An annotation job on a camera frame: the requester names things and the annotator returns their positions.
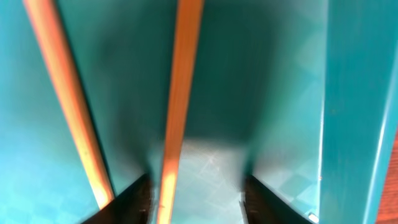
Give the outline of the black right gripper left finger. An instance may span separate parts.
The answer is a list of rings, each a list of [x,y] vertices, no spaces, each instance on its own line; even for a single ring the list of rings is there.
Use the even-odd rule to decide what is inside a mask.
[[[83,224],[148,224],[151,210],[152,179],[144,174]]]

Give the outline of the wooden chopstick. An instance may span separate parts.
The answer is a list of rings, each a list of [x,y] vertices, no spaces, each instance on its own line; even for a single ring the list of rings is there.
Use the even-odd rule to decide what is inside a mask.
[[[187,119],[204,0],[179,0],[165,129],[157,224],[169,224]]]
[[[96,203],[102,209],[114,199],[114,193],[60,14],[52,0],[23,3]]]

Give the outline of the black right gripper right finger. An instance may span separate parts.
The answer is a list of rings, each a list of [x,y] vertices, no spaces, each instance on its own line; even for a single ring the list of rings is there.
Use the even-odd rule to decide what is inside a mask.
[[[248,224],[311,224],[253,175],[243,185],[243,207]]]

